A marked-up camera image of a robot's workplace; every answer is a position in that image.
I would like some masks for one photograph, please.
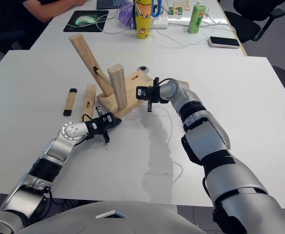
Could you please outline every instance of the person's arm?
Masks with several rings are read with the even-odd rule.
[[[58,0],[42,5],[38,0],[26,0],[23,6],[43,23],[49,22],[53,17],[62,14],[74,5],[83,5],[86,0]]]

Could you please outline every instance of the laptop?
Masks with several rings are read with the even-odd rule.
[[[97,0],[97,9],[120,8],[125,0]]]

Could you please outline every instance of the yellow cup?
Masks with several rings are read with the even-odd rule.
[[[146,39],[150,34],[152,0],[135,0],[134,9],[137,37],[140,39]]]

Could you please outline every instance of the smartphone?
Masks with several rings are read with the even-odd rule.
[[[218,37],[210,37],[209,38],[210,46],[215,47],[225,47],[225,48],[240,48],[240,44],[237,39],[231,38],[218,38]]]

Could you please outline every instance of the wooden block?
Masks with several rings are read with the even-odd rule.
[[[97,91],[97,86],[95,84],[87,85],[82,117],[83,114],[88,114],[91,118],[93,117],[96,91]],[[89,121],[89,120],[90,119],[87,116],[84,117],[84,121]]]
[[[66,105],[64,108],[64,112],[63,112],[64,116],[71,116],[72,109],[73,109],[74,102],[75,102],[76,93],[77,93],[77,89],[75,88],[70,89],[68,99],[66,101]]]
[[[101,70],[101,68],[83,35],[81,33],[77,33],[73,36],[70,36],[69,40],[76,49],[77,53],[83,60],[90,73],[93,75],[94,79],[96,80],[104,95],[109,96],[110,94],[112,94],[113,89],[111,88],[111,85],[109,85],[110,82],[108,77],[104,75],[103,72],[101,72],[101,75],[99,76],[94,70],[94,67],[96,67],[99,71]]]
[[[108,69],[108,74],[110,77],[117,106],[120,110],[122,110],[127,106],[124,68],[121,64],[118,63]]]
[[[136,71],[132,75],[125,79],[127,106],[120,110],[117,106],[115,95],[111,94],[106,97],[104,94],[97,96],[98,101],[104,106],[104,108],[112,112],[117,118],[122,118],[130,111],[143,103],[143,100],[136,99],[136,87],[137,86],[152,86],[153,80],[144,74],[142,71]]]

